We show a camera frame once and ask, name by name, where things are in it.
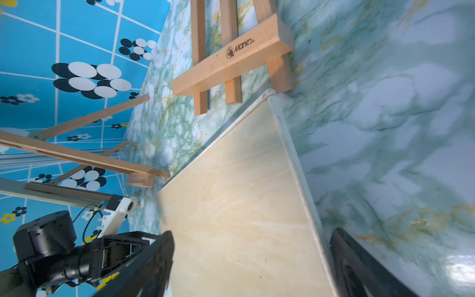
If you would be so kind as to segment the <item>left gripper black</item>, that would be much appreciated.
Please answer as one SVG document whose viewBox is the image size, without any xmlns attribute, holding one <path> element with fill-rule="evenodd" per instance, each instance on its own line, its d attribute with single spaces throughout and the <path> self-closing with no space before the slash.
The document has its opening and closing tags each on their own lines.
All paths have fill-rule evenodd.
<svg viewBox="0 0 475 297">
<path fill-rule="evenodd" d="M 53 293 L 64 283 L 97 287 L 101 279 L 120 271 L 159 237 L 131 231 L 76 246 L 69 212 L 59 211 L 20 226 L 13 243 L 17 271 L 27 291 L 44 288 Z"/>
</svg>

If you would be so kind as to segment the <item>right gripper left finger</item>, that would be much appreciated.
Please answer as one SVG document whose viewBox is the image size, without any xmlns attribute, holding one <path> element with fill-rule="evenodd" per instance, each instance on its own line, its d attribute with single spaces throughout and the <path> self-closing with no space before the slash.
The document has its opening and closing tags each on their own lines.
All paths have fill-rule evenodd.
<svg viewBox="0 0 475 297">
<path fill-rule="evenodd" d="M 119 275 L 96 297 L 162 297 L 165 294 L 173 265 L 174 238 L 171 231 L 154 235 L 143 231 L 129 232 L 135 239 L 144 239 L 145 247 Z"/>
</svg>

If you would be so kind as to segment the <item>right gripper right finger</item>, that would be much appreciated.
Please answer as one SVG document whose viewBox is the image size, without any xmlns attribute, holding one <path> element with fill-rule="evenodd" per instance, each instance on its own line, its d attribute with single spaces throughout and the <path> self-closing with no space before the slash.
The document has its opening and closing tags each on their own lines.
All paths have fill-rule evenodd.
<svg viewBox="0 0 475 297">
<path fill-rule="evenodd" d="M 342 297 L 416 296 L 344 229 L 334 229 L 330 249 Z"/>
</svg>

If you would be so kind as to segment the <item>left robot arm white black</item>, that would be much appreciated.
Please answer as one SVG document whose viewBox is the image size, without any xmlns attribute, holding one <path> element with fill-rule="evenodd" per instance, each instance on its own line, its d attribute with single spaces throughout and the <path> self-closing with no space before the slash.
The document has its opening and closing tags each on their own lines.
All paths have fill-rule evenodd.
<svg viewBox="0 0 475 297">
<path fill-rule="evenodd" d="M 1 296 L 52 295 L 66 284 L 95 288 L 120 272 L 159 237 L 143 231 L 106 235 L 81 246 L 69 212 L 55 212 L 18 227 L 13 243 L 18 263 L 1 272 Z"/>
</svg>

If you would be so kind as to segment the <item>plywood board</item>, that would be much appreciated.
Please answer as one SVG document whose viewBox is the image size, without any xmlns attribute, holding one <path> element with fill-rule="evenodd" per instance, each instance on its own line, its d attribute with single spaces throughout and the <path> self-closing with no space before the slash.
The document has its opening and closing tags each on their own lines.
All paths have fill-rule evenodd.
<svg viewBox="0 0 475 297">
<path fill-rule="evenodd" d="M 157 193 L 176 297 L 335 297 L 329 244 L 266 91 Z"/>
</svg>

